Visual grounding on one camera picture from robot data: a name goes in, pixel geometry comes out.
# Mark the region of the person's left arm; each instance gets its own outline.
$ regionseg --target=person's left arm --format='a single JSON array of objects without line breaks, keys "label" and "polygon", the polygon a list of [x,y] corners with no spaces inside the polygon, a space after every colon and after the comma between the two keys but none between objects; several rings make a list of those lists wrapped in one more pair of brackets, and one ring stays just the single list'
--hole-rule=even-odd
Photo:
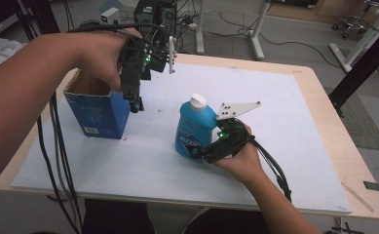
[{"label": "person's left arm", "polygon": [[48,34],[0,64],[0,175],[69,70],[120,89],[117,60],[125,42],[115,33]]}]

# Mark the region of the green rug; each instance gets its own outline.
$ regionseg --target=green rug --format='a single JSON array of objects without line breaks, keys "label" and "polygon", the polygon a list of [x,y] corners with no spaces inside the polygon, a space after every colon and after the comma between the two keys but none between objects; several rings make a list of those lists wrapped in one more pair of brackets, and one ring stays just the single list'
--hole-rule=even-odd
[{"label": "green rug", "polygon": [[[333,91],[333,89],[325,90],[328,94]],[[379,130],[362,105],[357,93],[353,93],[347,99],[341,106],[341,111],[344,114],[341,121],[356,147],[379,150]]]}]

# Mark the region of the blue liquid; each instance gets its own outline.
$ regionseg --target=blue liquid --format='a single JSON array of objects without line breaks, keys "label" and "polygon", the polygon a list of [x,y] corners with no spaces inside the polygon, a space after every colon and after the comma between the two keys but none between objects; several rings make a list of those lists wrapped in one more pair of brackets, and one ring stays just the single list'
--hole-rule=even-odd
[{"label": "blue liquid", "polygon": [[205,147],[211,143],[212,130],[216,128],[215,112],[207,105],[202,111],[194,111],[190,101],[180,107],[180,120],[177,125],[174,147],[176,151],[190,158],[185,145]]}]

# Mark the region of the bottle label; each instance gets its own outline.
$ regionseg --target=bottle label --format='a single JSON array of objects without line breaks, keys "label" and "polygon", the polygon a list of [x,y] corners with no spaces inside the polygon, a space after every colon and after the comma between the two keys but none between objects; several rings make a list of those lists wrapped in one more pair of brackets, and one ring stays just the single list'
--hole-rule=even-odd
[{"label": "bottle label", "polygon": [[180,129],[177,137],[183,145],[202,146],[201,142],[191,133],[187,132],[184,128]]}]

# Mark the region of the forearm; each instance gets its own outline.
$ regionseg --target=forearm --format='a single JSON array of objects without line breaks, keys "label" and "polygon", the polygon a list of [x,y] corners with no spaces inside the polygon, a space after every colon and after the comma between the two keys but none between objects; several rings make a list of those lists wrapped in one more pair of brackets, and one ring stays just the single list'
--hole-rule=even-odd
[{"label": "forearm", "polygon": [[0,64],[0,174],[78,55],[69,37],[41,36]]},{"label": "forearm", "polygon": [[320,233],[286,199],[265,175],[259,173],[246,183],[271,230],[271,233]]}]

